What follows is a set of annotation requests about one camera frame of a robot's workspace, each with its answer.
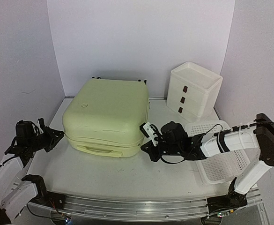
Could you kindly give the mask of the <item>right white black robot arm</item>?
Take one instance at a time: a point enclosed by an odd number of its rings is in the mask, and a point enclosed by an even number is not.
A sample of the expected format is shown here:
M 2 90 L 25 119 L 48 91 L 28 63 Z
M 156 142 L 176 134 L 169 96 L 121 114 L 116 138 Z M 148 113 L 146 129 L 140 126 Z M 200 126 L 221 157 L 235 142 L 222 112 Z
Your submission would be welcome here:
M 264 113 L 257 114 L 252 123 L 224 129 L 217 122 L 208 131 L 189 136 L 183 126 L 173 121 L 158 129 L 149 122 L 140 125 L 140 131 L 149 142 L 141 146 L 152 162 L 165 162 L 164 156 L 180 156 L 184 161 L 202 161 L 237 150 L 258 149 L 254 160 L 241 175 L 235 177 L 225 195 L 207 199 L 208 215 L 222 217 L 225 213 L 247 205 L 246 195 L 257 181 L 274 167 L 274 122 Z

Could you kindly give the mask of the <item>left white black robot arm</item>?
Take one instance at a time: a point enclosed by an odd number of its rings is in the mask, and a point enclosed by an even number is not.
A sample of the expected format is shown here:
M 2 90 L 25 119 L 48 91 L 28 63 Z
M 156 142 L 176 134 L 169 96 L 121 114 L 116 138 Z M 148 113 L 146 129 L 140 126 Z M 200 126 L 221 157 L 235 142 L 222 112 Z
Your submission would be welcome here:
M 53 150 L 64 132 L 23 120 L 15 131 L 0 162 L 0 225 L 11 224 L 29 202 L 61 210 L 66 199 L 64 194 L 47 190 L 42 176 L 26 172 L 35 153 Z

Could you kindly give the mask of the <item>pale green hard-shell suitcase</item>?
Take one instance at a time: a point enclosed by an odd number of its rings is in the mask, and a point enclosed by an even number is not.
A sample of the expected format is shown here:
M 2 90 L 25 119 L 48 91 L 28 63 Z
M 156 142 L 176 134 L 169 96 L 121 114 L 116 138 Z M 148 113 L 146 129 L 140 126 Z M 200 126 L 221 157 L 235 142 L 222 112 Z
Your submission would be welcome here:
M 148 121 L 149 93 L 144 81 L 92 78 L 62 116 L 65 137 L 82 152 L 129 158 L 141 150 L 139 126 Z

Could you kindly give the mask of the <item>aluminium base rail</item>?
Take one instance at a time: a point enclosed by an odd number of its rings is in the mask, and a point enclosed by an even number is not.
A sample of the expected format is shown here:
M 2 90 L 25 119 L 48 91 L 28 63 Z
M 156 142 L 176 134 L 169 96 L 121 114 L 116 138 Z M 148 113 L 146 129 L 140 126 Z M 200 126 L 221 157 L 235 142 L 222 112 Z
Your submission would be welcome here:
M 268 225 L 263 200 L 254 186 L 247 206 L 212 214 L 207 198 L 164 200 L 103 199 L 67 195 L 63 209 L 28 203 L 15 225 Z

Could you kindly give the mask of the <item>white three-drawer storage cabinet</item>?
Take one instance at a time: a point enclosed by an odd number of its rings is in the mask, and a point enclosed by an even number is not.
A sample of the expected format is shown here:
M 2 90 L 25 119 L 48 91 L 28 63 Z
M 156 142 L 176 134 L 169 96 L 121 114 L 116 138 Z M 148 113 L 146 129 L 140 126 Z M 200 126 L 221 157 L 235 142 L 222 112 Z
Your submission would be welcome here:
M 166 105 L 189 122 L 206 119 L 213 111 L 223 77 L 193 62 L 171 71 Z

